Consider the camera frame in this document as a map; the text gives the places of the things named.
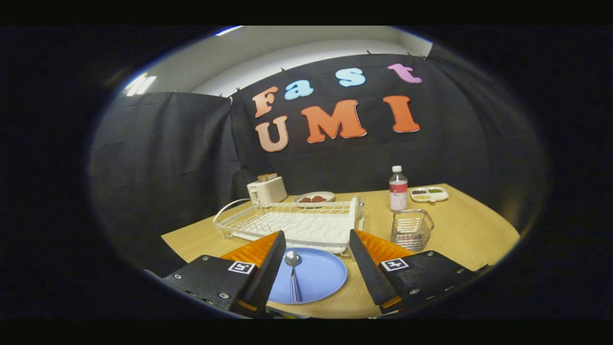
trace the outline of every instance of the metal basket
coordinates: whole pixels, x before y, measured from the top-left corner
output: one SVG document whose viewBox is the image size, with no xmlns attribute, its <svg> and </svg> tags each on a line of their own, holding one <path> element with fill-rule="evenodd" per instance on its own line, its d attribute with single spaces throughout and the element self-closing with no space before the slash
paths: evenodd
<svg viewBox="0 0 613 345">
<path fill-rule="evenodd" d="M 426 210 L 406 209 L 394 212 L 392 242 L 420 252 L 430 239 L 434 222 Z"/>
</svg>

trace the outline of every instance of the plate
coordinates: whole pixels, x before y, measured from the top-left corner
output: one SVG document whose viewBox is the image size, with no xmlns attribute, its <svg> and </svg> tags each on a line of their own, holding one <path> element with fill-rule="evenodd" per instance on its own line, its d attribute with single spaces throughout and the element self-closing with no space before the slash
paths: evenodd
<svg viewBox="0 0 613 345">
<path fill-rule="evenodd" d="M 292 302 L 289 281 L 292 268 L 281 262 L 268 300 L 282 304 L 304 304 L 323 300 L 338 291 L 347 280 L 347 266 L 336 255 L 313 248 L 287 248 L 300 255 L 295 267 L 296 281 L 302 297 L 301 302 Z"/>
<path fill-rule="evenodd" d="M 295 203 L 299 203 L 300 200 L 304 199 L 304 198 L 313 198 L 314 196 L 319 195 L 322 198 L 326 199 L 325 201 L 322 201 L 322 203 L 329 203 L 331 201 L 334 201 L 335 195 L 332 192 L 312 192 L 312 193 L 306 193 L 300 196 L 296 196 L 294 198 L 294 202 Z"/>
<path fill-rule="evenodd" d="M 447 200 L 449 198 L 449 194 L 445 190 L 445 188 L 438 187 L 438 186 L 413 188 L 409 191 L 409 194 L 411 195 L 411 199 L 413 199 L 413 201 L 416 201 L 418 203 L 432 202 L 430 200 L 434 200 L 434 202 L 437 202 L 437 201 Z"/>
</svg>

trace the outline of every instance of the letter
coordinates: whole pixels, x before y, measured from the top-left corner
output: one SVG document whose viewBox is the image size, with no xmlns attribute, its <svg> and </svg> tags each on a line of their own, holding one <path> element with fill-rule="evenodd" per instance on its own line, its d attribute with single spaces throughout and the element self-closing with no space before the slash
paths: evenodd
<svg viewBox="0 0 613 345">
<path fill-rule="evenodd" d="M 279 131 L 279 141 L 277 142 L 270 141 L 270 133 L 268 131 L 270 122 L 260 123 L 256 126 L 257 135 L 260 137 L 260 146 L 262 146 L 264 150 L 268 152 L 277 152 L 285 149 L 289 141 L 287 126 L 285 125 L 286 120 L 287 116 L 279 116 L 272 120 L 272 123 L 276 124 L 276 128 Z"/>
<path fill-rule="evenodd" d="M 362 85 L 366 82 L 366 77 L 362 75 L 359 68 L 339 69 L 335 76 L 341 79 L 338 83 L 344 87 Z"/>
<path fill-rule="evenodd" d="M 297 80 L 289 84 L 285 90 L 285 99 L 296 99 L 298 97 L 308 96 L 313 93 L 313 88 L 308 80 Z"/>
<path fill-rule="evenodd" d="M 421 78 L 413 77 L 411 73 L 409 73 L 409 72 L 413 72 L 413 68 L 404 67 L 399 63 L 390 65 L 387 67 L 387 69 L 393 69 L 396 72 L 396 74 L 398 74 L 398 76 L 405 82 L 408 82 L 411 84 L 419 84 L 423 81 L 421 80 Z"/>
<path fill-rule="evenodd" d="M 396 119 L 396 124 L 393 127 L 394 132 L 409 133 L 419 131 L 420 126 L 413 121 L 411 109 L 409 109 L 410 98 L 407 96 L 387 96 L 383 97 L 383 101 L 389 104 L 394 113 L 394 118 Z"/>
<path fill-rule="evenodd" d="M 269 104 L 272 104 L 275 101 L 275 95 L 273 95 L 273 93 L 277 91 L 279 91 L 278 87 L 272 87 L 252 98 L 252 100 L 256 103 L 256 118 L 272 110 L 272 107 L 269 106 Z"/>
<path fill-rule="evenodd" d="M 328 115 L 318 106 L 308 107 L 302 111 L 302 115 L 308 120 L 309 137 L 306 139 L 310 144 L 322 142 L 326 137 L 321 134 L 320 128 L 328 134 L 331 139 L 336 139 L 338 127 L 342 124 L 343 130 L 341 137 L 357 138 L 366 135 L 366 130 L 360 126 L 360 119 L 356 112 L 357 101 L 347 99 L 340 101 L 334 107 L 332 116 Z"/>
</svg>

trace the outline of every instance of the black curtain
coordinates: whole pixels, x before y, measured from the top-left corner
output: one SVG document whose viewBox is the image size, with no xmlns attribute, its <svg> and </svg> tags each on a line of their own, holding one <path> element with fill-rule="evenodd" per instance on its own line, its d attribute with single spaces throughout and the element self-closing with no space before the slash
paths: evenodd
<svg viewBox="0 0 613 345">
<path fill-rule="evenodd" d="M 395 64 L 411 68 L 421 82 L 401 79 L 388 68 Z M 343 86 L 337 71 L 350 68 L 357 68 L 365 81 Z M 291 92 L 299 80 L 308 81 L 304 96 L 286 97 L 287 88 Z M 260 106 L 267 112 L 256 117 L 254 98 L 266 91 L 274 98 L 267 99 L 270 108 Z M 392 129 L 394 112 L 384 101 L 388 96 L 410 99 L 419 131 Z M 392 165 L 402 165 L 409 185 L 445 182 L 488 205 L 516 229 L 530 221 L 542 201 L 544 156 L 526 109 L 499 80 L 437 45 L 427 59 L 364 54 L 317 61 L 260 80 L 232 98 L 233 129 L 242 134 L 235 136 L 239 159 L 279 173 L 290 194 L 386 189 Z M 309 142 L 305 109 L 318 106 L 333 115 L 337 104 L 347 100 L 357 102 L 366 134 L 342 138 L 340 125 L 335 138 L 320 128 L 325 139 Z M 267 152 L 255 128 L 268 123 L 270 141 L 279 141 L 273 121 L 284 116 L 287 145 Z"/>
<path fill-rule="evenodd" d="M 230 100 L 190 93 L 119 97 L 89 157 L 93 206 L 111 242 L 165 276 L 185 262 L 161 235 L 247 196 L 232 139 Z"/>
<path fill-rule="evenodd" d="M 412 69 L 409 81 L 394 65 Z M 407 98 L 419 130 L 395 130 L 401 111 L 390 97 Z M 343 138 L 349 122 L 326 130 L 307 118 L 336 116 L 343 103 L 363 133 Z M 265 139 L 282 142 L 286 131 L 287 143 L 263 144 L 256 128 L 266 124 Z M 183 262 L 160 236 L 248 198 L 246 184 L 259 174 L 278 173 L 289 194 L 359 192 L 388 188 L 391 167 L 402 165 L 409 185 L 448 183 L 521 230 L 542 201 L 543 155 L 527 111 L 503 84 L 434 45 L 427 59 L 364 54 L 306 64 L 231 98 L 120 97 L 97 129 L 89 178 L 115 246 L 163 275 Z"/>
</svg>

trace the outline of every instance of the orange letter m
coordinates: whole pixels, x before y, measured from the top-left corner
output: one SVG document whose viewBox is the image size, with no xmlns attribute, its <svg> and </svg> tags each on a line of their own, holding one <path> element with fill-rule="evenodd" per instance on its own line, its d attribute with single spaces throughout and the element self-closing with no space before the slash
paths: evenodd
<svg viewBox="0 0 613 345">
<path fill-rule="evenodd" d="M 309 137 L 306 139 L 309 143 L 322 142 L 326 137 L 321 134 L 319 129 L 324 130 L 328 137 L 335 139 L 337 137 L 338 128 L 342 124 L 342 138 L 356 138 L 365 136 L 366 130 L 360 126 L 360 120 L 357 118 L 356 112 L 357 101 L 348 99 L 340 101 L 334 107 L 332 116 L 326 113 L 318 106 L 308 107 L 302 111 L 302 115 L 308 120 Z"/>
</svg>

